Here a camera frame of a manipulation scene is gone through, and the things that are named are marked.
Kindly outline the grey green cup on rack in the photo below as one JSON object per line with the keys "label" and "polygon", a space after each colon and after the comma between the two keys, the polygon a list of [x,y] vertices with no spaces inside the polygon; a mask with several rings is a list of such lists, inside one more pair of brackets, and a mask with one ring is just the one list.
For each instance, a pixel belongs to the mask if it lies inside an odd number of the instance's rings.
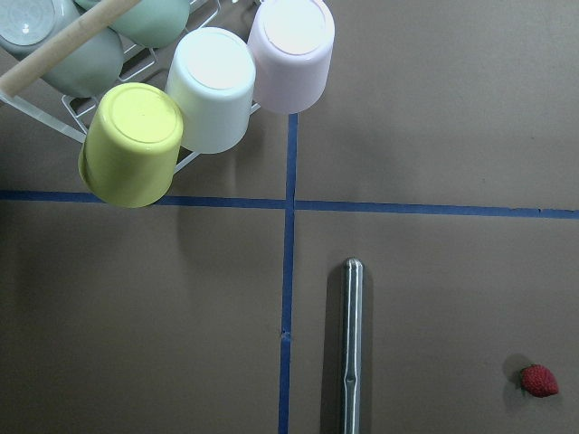
{"label": "grey green cup on rack", "polygon": [[[1,47],[21,61],[81,13],[81,8],[72,1],[3,1]],[[88,98],[112,87],[123,63],[119,36],[105,28],[56,64],[42,79],[65,95]]]}

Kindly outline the white cup on rack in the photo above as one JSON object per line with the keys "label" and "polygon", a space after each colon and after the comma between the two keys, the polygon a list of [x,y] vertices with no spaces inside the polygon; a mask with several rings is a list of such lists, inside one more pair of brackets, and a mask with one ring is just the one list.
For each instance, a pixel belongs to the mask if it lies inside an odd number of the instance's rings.
{"label": "white cup on rack", "polygon": [[252,55],[236,34],[204,27],[184,36],[166,82],[183,115],[182,146],[199,154],[236,146],[248,129],[255,77]]}

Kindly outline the yellow cup on rack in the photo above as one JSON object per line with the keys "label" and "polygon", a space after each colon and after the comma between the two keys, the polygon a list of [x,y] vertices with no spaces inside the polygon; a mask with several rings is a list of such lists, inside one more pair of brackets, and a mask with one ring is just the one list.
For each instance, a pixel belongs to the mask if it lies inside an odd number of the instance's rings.
{"label": "yellow cup on rack", "polygon": [[148,206],[169,189],[183,135],[179,107],[164,91],[139,82],[109,90],[79,155],[82,181],[102,201]]}

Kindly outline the red strawberry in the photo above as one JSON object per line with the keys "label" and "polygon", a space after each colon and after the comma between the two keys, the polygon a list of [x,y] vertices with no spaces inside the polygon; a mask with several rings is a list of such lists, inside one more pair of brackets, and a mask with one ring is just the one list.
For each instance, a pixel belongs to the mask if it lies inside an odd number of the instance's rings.
{"label": "red strawberry", "polygon": [[558,382],[553,373],[541,364],[531,364],[519,371],[521,389],[537,398],[559,393]]}

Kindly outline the steel muddler black tip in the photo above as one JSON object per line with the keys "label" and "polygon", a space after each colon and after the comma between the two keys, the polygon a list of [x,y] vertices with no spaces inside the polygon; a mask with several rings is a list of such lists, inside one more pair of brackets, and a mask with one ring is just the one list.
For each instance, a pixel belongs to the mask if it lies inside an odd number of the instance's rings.
{"label": "steel muddler black tip", "polygon": [[364,265],[349,258],[343,270],[340,432],[354,434],[361,420]]}

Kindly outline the pink cup on rack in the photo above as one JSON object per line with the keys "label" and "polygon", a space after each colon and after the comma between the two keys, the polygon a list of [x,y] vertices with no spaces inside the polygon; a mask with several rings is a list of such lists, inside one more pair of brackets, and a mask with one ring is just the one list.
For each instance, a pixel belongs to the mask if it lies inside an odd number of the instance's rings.
{"label": "pink cup on rack", "polygon": [[256,67],[253,100],[279,114],[313,106],[327,84],[334,38],[325,2],[263,2],[247,42]]}

